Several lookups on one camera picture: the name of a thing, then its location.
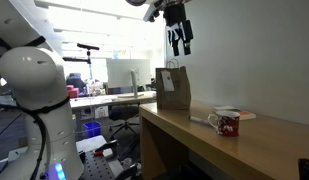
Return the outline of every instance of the red mug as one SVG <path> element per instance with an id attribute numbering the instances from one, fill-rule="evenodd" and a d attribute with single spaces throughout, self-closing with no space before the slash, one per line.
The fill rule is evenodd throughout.
<path id="1" fill-rule="evenodd" d="M 207 120 L 216 129 L 217 134 L 228 137 L 238 136 L 239 113 L 234 111 L 216 111 L 216 115 L 208 115 Z"/>

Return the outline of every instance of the book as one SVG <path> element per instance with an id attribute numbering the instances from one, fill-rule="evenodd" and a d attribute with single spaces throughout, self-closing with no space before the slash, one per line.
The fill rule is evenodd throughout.
<path id="1" fill-rule="evenodd" d="M 234 111 L 234 112 L 238 112 L 240 114 L 240 120 L 247 120 L 247 119 L 255 119 L 256 118 L 256 114 L 242 110 L 242 109 L 234 108 L 232 106 L 213 107 L 213 110 L 214 111 Z"/>

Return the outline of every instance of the paper bag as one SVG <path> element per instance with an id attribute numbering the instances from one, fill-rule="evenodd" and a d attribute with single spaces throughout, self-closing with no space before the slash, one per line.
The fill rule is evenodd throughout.
<path id="1" fill-rule="evenodd" d="M 184 66 L 156 68 L 156 101 L 159 109 L 189 109 L 191 90 Z"/>

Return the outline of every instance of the blue light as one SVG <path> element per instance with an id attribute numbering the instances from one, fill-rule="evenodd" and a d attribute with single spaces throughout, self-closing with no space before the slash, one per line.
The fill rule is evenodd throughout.
<path id="1" fill-rule="evenodd" d="M 55 164 L 55 169 L 57 172 L 58 180 L 66 180 L 62 165 L 60 163 Z"/>

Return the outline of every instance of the computer monitor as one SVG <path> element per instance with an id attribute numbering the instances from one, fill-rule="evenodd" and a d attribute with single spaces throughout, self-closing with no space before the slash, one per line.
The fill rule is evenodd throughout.
<path id="1" fill-rule="evenodd" d="M 133 87 L 133 94 L 119 97 L 139 97 L 138 85 L 151 84 L 149 59 L 106 59 L 108 87 Z"/>

